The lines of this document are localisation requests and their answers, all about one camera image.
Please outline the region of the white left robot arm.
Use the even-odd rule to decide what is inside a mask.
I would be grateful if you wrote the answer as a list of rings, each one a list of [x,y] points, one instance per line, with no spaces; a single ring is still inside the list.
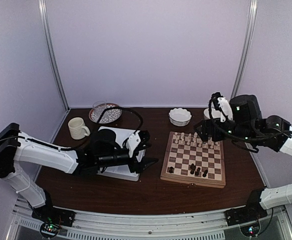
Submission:
[[[140,174],[158,162],[157,158],[139,157],[140,151],[150,147],[148,131],[134,130],[123,145],[116,141],[117,136],[110,128],[100,128],[90,134],[84,148],[62,147],[30,137],[19,130],[18,124],[11,123],[0,132],[0,179],[8,181],[47,222],[53,222],[58,212],[49,202],[49,194],[29,178],[19,162],[71,175],[93,175],[115,166],[127,166],[131,173]]]

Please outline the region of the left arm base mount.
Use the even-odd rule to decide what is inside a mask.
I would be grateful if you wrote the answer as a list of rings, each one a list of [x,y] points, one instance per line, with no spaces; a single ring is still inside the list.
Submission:
[[[29,204],[32,210],[32,217],[41,220],[47,224],[54,224],[57,226],[72,227],[75,212],[72,210],[66,210],[56,208],[52,204],[51,197],[46,196],[45,204],[41,207],[33,207]]]

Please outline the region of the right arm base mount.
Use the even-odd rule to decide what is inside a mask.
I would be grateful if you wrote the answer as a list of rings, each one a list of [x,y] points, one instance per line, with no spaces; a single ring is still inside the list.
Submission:
[[[260,205],[261,193],[265,188],[253,190],[246,205],[239,208],[231,208],[225,211],[228,226],[240,225],[247,222],[257,221],[268,215],[267,211]]]

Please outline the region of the dark rook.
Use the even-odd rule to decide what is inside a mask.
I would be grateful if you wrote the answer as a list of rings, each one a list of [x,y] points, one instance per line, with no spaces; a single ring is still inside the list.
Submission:
[[[174,168],[171,166],[169,167],[169,170],[168,170],[169,173],[173,173],[174,172]]]

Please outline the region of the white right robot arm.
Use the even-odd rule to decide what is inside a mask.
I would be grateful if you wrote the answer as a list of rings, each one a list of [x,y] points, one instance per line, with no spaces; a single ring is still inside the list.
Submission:
[[[227,100],[219,92],[211,95],[209,118],[194,125],[203,142],[230,139],[233,145],[248,143],[250,152],[258,153],[259,146],[292,156],[292,124],[278,115],[262,117],[257,97],[238,95]],[[264,210],[292,204],[292,184],[278,188],[262,188],[251,192],[242,217],[252,221]]]

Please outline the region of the dark chess piece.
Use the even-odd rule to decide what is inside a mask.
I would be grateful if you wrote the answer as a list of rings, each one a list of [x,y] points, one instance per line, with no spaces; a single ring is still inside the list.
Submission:
[[[196,166],[194,164],[191,164],[190,166],[190,174],[193,175],[195,172]]]

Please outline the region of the dark pawn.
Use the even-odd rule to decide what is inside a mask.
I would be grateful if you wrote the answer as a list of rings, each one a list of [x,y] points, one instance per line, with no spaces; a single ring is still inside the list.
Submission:
[[[197,170],[195,171],[195,176],[198,176],[200,173],[200,168],[197,168]]]

